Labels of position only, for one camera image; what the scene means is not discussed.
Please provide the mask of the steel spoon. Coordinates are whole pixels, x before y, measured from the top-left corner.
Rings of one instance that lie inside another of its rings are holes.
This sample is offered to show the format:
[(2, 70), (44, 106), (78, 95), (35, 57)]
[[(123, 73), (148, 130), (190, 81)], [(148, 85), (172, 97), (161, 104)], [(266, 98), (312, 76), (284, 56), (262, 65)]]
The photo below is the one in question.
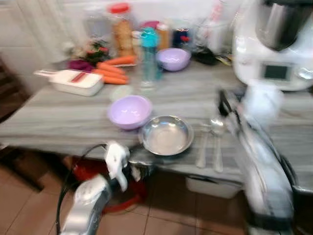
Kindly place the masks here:
[(221, 173), (224, 170), (222, 159), (222, 134), (225, 132), (225, 125), (220, 118), (210, 119), (210, 129), (213, 134), (213, 170)]

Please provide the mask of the orange carrot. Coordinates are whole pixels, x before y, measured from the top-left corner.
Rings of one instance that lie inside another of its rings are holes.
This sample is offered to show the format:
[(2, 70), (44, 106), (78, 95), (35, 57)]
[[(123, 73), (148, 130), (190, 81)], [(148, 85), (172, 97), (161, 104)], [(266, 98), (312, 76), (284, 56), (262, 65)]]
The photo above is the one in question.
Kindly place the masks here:
[(110, 76), (104, 76), (103, 81), (105, 84), (112, 84), (112, 85), (127, 85), (128, 80), (125, 80), (123, 78), (118, 77), (110, 77)]
[(112, 65), (116, 67), (129, 67), (136, 66), (137, 57), (133, 55), (121, 56), (111, 60), (103, 61), (104, 64)]
[(128, 80), (128, 77), (120, 74), (118, 72), (111, 72), (111, 71), (107, 71), (107, 70), (100, 70), (100, 69), (94, 69), (91, 72), (95, 73), (95, 74), (100, 74), (104, 77), (114, 77), (114, 78), (118, 78), (121, 80)]
[(99, 69), (99, 70), (108, 71), (108, 72), (114, 72), (114, 73), (117, 73), (117, 74), (122, 74), (122, 75), (126, 74), (126, 72), (123, 71), (122, 69), (119, 69), (117, 67), (114, 67), (113, 65), (109, 65), (109, 64), (106, 64), (106, 63), (103, 63), (103, 62), (98, 63), (96, 65), (96, 68)]

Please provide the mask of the large purple plastic bowl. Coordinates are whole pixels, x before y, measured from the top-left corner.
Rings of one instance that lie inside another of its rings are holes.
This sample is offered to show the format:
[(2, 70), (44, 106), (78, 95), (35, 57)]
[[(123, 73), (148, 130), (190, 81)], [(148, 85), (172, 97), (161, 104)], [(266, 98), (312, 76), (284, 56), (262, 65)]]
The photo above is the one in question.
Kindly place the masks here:
[(109, 121), (123, 130), (145, 125), (152, 115), (152, 103), (140, 95), (128, 95), (112, 103), (107, 111)]

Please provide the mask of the dark wooden furniture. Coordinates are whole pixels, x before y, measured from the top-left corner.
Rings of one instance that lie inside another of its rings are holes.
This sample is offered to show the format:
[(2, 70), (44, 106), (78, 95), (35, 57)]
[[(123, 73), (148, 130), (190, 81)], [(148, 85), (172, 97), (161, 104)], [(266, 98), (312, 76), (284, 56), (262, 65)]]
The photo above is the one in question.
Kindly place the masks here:
[(0, 56), (0, 123), (17, 112), (29, 98), (25, 85)]

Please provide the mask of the small purple plastic bowl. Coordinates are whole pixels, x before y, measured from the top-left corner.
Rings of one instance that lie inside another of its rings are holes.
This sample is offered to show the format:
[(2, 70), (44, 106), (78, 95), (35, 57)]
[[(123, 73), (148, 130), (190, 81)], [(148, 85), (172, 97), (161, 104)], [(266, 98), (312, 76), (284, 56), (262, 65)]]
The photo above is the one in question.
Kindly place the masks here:
[(156, 54), (160, 67), (169, 72), (177, 72), (188, 67), (191, 53), (181, 48), (167, 48)]

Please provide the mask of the clear jar with red lid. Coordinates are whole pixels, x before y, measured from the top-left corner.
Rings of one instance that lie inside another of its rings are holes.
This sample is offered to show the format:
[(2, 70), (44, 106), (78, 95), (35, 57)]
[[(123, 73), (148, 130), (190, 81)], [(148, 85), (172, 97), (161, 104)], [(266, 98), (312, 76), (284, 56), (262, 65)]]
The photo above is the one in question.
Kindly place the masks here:
[(131, 14), (131, 6), (125, 2), (114, 3), (108, 7), (108, 13), (117, 56), (135, 56), (134, 18)]

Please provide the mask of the clear bottle with teal lid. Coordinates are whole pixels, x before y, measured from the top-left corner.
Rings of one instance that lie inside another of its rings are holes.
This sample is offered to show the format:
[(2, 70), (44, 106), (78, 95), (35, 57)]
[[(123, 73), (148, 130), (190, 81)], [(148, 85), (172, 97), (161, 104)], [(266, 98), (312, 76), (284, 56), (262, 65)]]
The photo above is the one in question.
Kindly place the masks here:
[[(159, 36), (156, 30), (147, 27), (143, 29), (140, 35), (140, 45), (141, 45), (141, 50), (142, 47), (156, 47), (156, 53), (155, 56), (157, 56), (158, 53), (158, 45), (159, 45)], [(161, 77), (161, 69), (158, 64), (158, 60), (156, 58), (156, 63), (158, 65), (158, 77), (155, 81), (158, 81)]]

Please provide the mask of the small pale green lid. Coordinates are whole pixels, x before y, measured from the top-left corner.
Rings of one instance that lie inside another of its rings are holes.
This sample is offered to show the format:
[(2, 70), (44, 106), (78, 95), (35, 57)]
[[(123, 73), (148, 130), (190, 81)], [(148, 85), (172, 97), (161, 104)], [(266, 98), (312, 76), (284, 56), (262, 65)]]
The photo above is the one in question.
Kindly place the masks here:
[(109, 96), (111, 102), (115, 102), (126, 96), (132, 95), (134, 88), (130, 85), (120, 85), (114, 88)]

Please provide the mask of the dark purple vegetable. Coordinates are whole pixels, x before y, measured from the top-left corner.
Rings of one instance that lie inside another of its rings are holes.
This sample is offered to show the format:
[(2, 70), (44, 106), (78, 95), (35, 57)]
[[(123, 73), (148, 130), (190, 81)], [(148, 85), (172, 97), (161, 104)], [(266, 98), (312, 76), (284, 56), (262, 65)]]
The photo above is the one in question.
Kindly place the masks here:
[(69, 70), (91, 72), (94, 68), (94, 65), (84, 60), (71, 60), (67, 63)]

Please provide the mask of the red stool under table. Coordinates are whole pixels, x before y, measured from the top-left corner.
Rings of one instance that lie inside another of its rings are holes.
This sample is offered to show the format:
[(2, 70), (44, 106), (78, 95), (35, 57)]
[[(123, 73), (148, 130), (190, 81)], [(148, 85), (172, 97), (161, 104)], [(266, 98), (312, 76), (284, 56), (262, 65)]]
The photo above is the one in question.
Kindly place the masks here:
[[(79, 181), (86, 181), (95, 177), (97, 174), (104, 173), (107, 166), (102, 161), (97, 160), (79, 160), (78, 157), (72, 157), (72, 172)], [(132, 193), (132, 197), (128, 200), (113, 205), (105, 206), (103, 213), (121, 212), (131, 208), (131, 206), (144, 202), (148, 197), (148, 191), (143, 181), (130, 182), (128, 190)]]

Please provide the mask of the steel fork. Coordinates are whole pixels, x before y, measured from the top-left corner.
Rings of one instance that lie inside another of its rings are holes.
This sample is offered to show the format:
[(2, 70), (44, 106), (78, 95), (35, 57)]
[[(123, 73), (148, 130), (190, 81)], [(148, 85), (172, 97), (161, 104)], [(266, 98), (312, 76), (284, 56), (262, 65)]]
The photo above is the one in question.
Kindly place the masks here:
[(210, 137), (210, 126), (208, 123), (201, 124), (201, 146), (199, 148), (199, 153), (197, 155), (197, 159), (195, 161), (195, 165), (197, 168), (205, 168), (206, 167), (206, 146), (208, 145), (209, 137)]

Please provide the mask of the clear plastic measuring cup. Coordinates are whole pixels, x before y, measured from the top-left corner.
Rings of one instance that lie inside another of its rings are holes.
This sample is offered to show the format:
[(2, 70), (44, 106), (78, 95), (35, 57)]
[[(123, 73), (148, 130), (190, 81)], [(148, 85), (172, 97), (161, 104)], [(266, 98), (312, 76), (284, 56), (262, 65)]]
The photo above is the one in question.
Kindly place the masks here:
[(208, 48), (214, 54), (223, 54), (232, 39), (231, 22), (213, 22), (205, 19), (196, 24), (194, 45)]

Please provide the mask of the white plastic box under table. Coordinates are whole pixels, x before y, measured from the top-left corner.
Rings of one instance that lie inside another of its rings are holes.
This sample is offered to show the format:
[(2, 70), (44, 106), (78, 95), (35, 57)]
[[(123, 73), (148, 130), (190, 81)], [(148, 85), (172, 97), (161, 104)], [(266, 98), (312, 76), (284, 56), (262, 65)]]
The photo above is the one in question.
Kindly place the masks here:
[(195, 177), (193, 175), (187, 176), (185, 180), (186, 188), (190, 191), (224, 199), (235, 197), (243, 189), (242, 184), (238, 182)]

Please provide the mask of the dark blue jar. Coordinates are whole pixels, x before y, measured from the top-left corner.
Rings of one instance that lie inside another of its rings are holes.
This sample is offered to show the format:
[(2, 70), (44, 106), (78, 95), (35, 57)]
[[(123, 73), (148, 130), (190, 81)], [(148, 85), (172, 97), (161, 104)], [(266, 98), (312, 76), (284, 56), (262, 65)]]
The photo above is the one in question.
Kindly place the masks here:
[(189, 51), (189, 31), (190, 29), (188, 29), (187, 27), (175, 28), (172, 34), (172, 47)]

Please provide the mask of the tall clear drinking glass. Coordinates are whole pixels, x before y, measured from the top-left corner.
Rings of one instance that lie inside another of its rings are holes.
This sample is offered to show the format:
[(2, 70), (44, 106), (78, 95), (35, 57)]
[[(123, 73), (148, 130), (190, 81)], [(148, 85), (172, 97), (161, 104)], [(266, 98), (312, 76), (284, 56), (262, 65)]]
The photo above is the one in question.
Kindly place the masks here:
[(154, 83), (158, 77), (158, 65), (155, 53), (156, 47), (142, 47), (142, 79), (140, 90), (143, 93), (147, 93), (154, 89)]

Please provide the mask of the red carton box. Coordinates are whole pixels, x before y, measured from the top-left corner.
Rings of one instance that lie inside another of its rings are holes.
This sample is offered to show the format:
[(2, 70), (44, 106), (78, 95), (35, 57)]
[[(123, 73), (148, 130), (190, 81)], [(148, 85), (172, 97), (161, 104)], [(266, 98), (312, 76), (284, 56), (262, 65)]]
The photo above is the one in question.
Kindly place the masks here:
[(159, 21), (147, 21), (147, 22), (143, 22), (141, 23), (141, 25), (139, 26), (139, 30), (143, 30), (147, 27), (150, 27), (154, 30), (158, 29), (158, 25), (159, 25)]

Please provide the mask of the white kitchen cooking machine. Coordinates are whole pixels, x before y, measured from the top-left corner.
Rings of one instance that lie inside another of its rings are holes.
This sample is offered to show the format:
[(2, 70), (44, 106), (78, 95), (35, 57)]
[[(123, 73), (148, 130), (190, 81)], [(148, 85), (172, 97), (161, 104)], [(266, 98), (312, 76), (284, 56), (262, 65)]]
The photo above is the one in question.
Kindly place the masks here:
[(241, 82), (282, 91), (313, 84), (313, 0), (244, 0), (233, 29), (232, 66)]

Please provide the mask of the shallow steel bowl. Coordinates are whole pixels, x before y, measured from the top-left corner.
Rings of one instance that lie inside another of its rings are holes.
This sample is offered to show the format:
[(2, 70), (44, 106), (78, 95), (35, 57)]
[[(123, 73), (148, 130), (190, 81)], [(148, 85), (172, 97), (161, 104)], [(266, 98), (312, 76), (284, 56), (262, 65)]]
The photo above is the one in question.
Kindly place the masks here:
[(194, 142), (194, 130), (178, 116), (158, 116), (139, 128), (139, 141), (155, 155), (171, 156), (185, 152)]

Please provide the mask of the white grater box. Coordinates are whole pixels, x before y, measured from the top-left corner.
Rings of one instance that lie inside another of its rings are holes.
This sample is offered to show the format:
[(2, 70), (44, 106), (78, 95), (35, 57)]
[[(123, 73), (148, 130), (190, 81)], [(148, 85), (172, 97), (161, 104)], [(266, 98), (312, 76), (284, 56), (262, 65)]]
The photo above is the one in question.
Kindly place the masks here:
[(58, 91), (81, 96), (94, 96), (104, 85), (102, 75), (80, 70), (37, 70), (33, 74), (47, 77)]

